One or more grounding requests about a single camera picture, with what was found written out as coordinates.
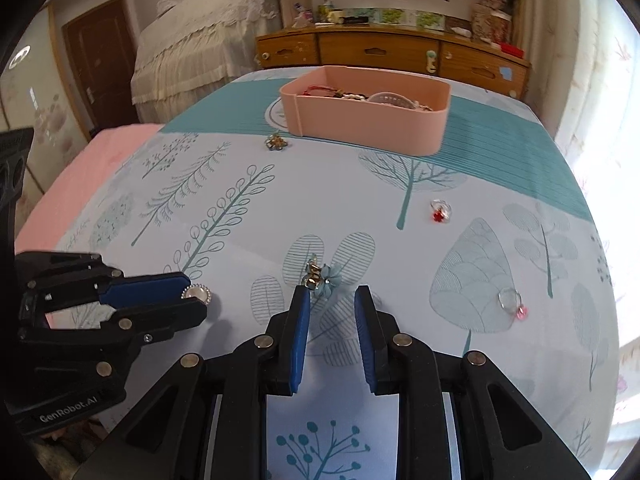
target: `curtain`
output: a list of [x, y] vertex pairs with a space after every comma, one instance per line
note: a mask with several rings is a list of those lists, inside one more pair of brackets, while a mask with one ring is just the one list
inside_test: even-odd
[[524, 101], [554, 137], [574, 75], [580, 0], [522, 0], [521, 5], [522, 48], [531, 62]]
[[591, 209], [620, 332], [618, 398], [601, 468], [617, 469], [640, 436], [640, 34], [616, 0], [579, 0], [577, 55], [555, 140]]

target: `metal screw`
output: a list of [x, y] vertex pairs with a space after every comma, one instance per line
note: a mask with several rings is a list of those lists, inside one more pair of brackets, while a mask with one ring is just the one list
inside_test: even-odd
[[477, 350], [473, 352], [469, 352], [469, 355], [466, 356], [466, 359], [475, 366], [482, 366], [486, 362], [486, 356]]
[[121, 320], [119, 320], [118, 326], [123, 330], [129, 330], [129, 328], [133, 326], [133, 323], [128, 317], [123, 317]]
[[409, 346], [414, 342], [410, 335], [403, 333], [396, 334], [393, 341], [398, 346]]
[[95, 371], [98, 372], [98, 375], [100, 375], [100, 377], [109, 377], [113, 369], [107, 361], [100, 361], [97, 365], [95, 365]]
[[269, 348], [273, 344], [273, 337], [268, 334], [259, 335], [254, 339], [254, 344], [258, 348]]
[[185, 354], [180, 358], [180, 365], [182, 368], [193, 368], [199, 360], [198, 354]]

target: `bedsheet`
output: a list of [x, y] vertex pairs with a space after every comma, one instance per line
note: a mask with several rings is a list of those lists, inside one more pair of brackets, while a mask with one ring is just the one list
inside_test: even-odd
[[[60, 240], [127, 275], [181, 270], [214, 293], [200, 327], [142, 350], [127, 399], [103, 423], [113, 427], [186, 352], [209, 358], [261, 333], [315, 254], [336, 279], [313, 298], [299, 393], [269, 400], [271, 478], [394, 477], [398, 399], [371, 395], [364, 379], [353, 320], [361, 283], [434, 350], [484, 351], [597, 468], [618, 376], [615, 304], [587, 205], [544, 128], [520, 102], [451, 82], [436, 155], [289, 137], [278, 90], [306, 70], [255, 72], [191, 107]], [[281, 152], [264, 145], [275, 130], [289, 141]], [[449, 223], [431, 218], [438, 198]], [[522, 295], [524, 319], [500, 306], [505, 289]], [[83, 307], [61, 322], [95, 326], [110, 313]], [[317, 456], [303, 450], [316, 438]]]
[[58, 176], [15, 239], [15, 252], [52, 251], [100, 186], [162, 124], [101, 131]]

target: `pink blanket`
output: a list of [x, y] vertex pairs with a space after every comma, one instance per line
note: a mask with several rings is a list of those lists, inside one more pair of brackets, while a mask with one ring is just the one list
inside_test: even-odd
[[51, 251], [100, 186], [163, 124], [101, 131], [40, 199], [15, 240], [15, 252]]

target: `drawer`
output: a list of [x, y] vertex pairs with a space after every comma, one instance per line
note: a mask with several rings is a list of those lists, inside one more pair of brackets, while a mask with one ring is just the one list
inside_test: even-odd
[[[435, 40], [380, 32], [324, 32], [318, 36], [323, 65], [369, 66], [423, 74], [437, 71]], [[430, 64], [428, 51], [436, 55]]]
[[466, 46], [442, 43], [440, 77], [520, 99], [527, 69], [499, 56]]
[[258, 40], [257, 53], [263, 68], [320, 64], [315, 34]]

